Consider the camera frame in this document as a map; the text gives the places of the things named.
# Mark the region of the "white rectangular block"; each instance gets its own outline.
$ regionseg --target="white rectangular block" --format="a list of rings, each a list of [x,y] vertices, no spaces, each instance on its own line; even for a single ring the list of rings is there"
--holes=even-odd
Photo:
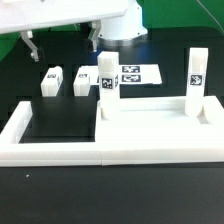
[[[56,66],[49,68],[41,83],[41,91],[43,97],[56,96],[63,81],[62,68]]]
[[[21,101],[0,134],[0,144],[17,144],[32,117],[30,102]]]
[[[197,117],[202,113],[208,48],[190,48],[185,114]]]
[[[98,56],[99,90],[102,116],[112,119],[119,111],[119,54],[102,52]]]
[[[73,83],[74,95],[75,96],[88,96],[90,90],[90,74],[89,66],[81,67],[75,77]]]
[[[119,54],[118,52],[106,52],[103,51],[98,56],[98,71],[99,75],[106,73],[118,73],[119,72]]]

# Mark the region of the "tall white block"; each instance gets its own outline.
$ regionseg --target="tall white block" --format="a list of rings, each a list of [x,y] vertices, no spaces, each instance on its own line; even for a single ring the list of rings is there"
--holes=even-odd
[[[63,81],[62,68],[56,66],[49,68],[41,83],[41,92],[43,97],[56,96]]]
[[[185,114],[197,117],[203,108],[208,48],[190,48]]]
[[[113,119],[119,112],[119,54],[102,52],[98,56],[101,112],[105,119]]]

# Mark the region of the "black and white pattern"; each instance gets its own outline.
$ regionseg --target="black and white pattern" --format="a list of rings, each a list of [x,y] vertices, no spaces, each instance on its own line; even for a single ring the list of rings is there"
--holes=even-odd
[[[140,73],[140,66],[122,66],[123,73]]]
[[[203,76],[202,75],[191,75],[190,85],[192,86],[202,86]]]
[[[49,79],[54,79],[56,77],[56,74],[49,74],[47,75],[47,78]]]
[[[79,74],[79,78],[87,78],[88,74]]]
[[[122,82],[127,82],[127,83],[136,83],[136,82],[141,82],[141,76],[140,75],[122,75]]]
[[[101,82],[103,89],[113,89],[113,79],[102,78]]]

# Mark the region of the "sticker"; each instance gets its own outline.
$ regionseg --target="sticker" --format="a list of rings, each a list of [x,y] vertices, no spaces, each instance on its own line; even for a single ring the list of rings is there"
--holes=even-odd
[[[118,75],[115,77],[115,88],[118,86]]]
[[[49,79],[52,79],[52,78],[55,78],[56,77],[56,74],[49,74],[48,76],[47,76],[47,78],[49,78]]]
[[[102,78],[103,89],[113,89],[113,79]]]
[[[57,78],[57,81],[58,81],[58,87],[60,86],[60,80],[59,80],[59,76]]]
[[[122,82],[141,82],[141,75],[122,75]]]
[[[140,73],[140,66],[122,66],[123,73]]]
[[[87,78],[88,74],[79,74],[79,78]]]
[[[191,75],[190,85],[191,86],[202,86],[203,76],[202,75]]]

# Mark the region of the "small white block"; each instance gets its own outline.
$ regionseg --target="small white block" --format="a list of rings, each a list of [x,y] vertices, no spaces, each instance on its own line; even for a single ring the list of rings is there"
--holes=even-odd
[[[41,83],[41,91],[43,97],[56,96],[63,81],[62,68],[56,66],[49,68]]]
[[[88,96],[90,86],[90,74],[88,73],[88,67],[79,68],[73,83],[75,96]]]
[[[98,70],[101,73],[118,73],[119,71],[119,54],[118,52],[103,51],[98,56]]]

